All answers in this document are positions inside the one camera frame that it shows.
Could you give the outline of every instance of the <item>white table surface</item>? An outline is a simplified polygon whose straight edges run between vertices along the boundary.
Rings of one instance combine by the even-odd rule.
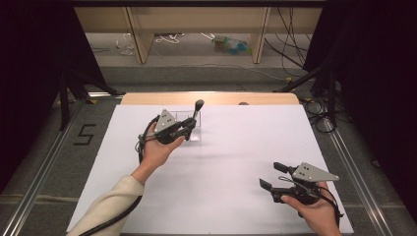
[[[89,205],[138,165],[135,144],[162,109],[193,110],[179,105],[118,105],[80,197],[69,228]],[[275,204],[259,178],[274,187],[292,184],[273,169],[274,162],[308,162],[328,168],[301,105],[206,105],[201,112],[202,139],[186,142],[148,179],[145,195],[123,233],[139,234],[304,234],[312,233],[290,206]],[[345,210],[334,185],[342,213]],[[343,234],[353,233],[347,215]]]

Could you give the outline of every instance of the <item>floor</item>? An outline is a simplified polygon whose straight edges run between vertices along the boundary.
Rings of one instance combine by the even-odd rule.
[[[167,91],[167,90],[228,90],[228,91],[272,91],[283,88],[296,76],[306,74],[299,67],[273,51],[265,44],[260,64],[254,64],[249,53],[240,51],[230,54],[214,46],[209,38],[200,33],[177,35],[175,43],[162,40],[154,42],[146,64],[138,64],[132,51],[118,48],[129,37],[123,34],[87,34],[97,63],[109,86],[123,91]],[[246,34],[226,35],[242,41]],[[298,47],[308,49],[310,35],[296,35]],[[267,35],[268,42],[282,51],[286,35]],[[296,63],[303,61],[293,47],[285,45],[284,53]],[[310,98],[307,82],[294,93],[299,98]],[[90,92],[101,90],[87,86]],[[66,225],[71,218],[77,200],[89,176],[94,157],[105,134],[115,105],[120,98],[100,96],[84,103],[72,103],[71,130],[63,136],[61,146],[56,139],[62,134],[59,101],[51,108],[49,120],[33,145],[30,155],[23,161],[7,189],[0,196],[0,229],[3,231],[11,216],[25,198],[36,173],[44,160],[54,153],[52,166],[47,169],[44,182],[34,197],[30,212],[24,215],[24,225],[18,227],[19,235],[65,235]],[[314,113],[321,103],[308,103],[306,111]],[[338,109],[343,110],[342,98]],[[371,163],[372,154],[355,129],[348,113],[341,113],[336,132],[320,132],[326,129],[326,121],[312,126],[319,147],[330,172],[343,176],[336,183],[346,213],[352,220],[354,235],[417,235],[417,226],[408,214],[383,171]],[[93,134],[87,146],[86,137],[79,131],[85,129]],[[382,216],[373,217],[373,213]]]

